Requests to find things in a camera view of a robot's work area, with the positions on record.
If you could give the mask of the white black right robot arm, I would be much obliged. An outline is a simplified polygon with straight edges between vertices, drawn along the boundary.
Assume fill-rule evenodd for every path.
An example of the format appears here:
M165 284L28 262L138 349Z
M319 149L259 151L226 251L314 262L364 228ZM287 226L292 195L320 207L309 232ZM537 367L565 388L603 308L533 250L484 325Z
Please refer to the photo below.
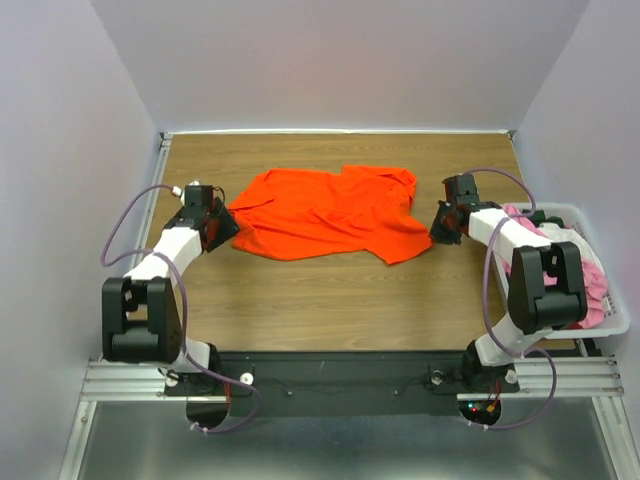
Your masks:
M505 375L513 360L533 351L554 330L584 320L588 306L579 248L554 243L509 217L497 204L440 201L431 228L434 242L459 244L467 236L506 261L510 273L507 311L463 354L460 378L482 390Z

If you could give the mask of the orange t shirt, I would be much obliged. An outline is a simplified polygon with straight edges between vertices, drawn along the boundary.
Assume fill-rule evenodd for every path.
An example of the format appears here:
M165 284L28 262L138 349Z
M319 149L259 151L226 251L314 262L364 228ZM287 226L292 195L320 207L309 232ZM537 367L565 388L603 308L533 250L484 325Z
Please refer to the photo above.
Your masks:
M271 169L230 204L240 228L232 245L279 261L366 251L402 263L432 245L411 214L416 187L414 174L398 167Z

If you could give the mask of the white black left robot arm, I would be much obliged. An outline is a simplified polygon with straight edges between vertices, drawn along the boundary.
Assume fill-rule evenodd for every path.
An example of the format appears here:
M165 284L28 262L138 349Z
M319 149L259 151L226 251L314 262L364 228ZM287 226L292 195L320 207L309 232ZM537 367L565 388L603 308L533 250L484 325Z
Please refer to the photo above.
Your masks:
M239 228L217 187L184 190L182 207L141 262L101 290L102 353L110 362L152 364L177 374L199 393L231 380L221 373L217 348L187 335L188 300L183 275L201 255L233 238Z

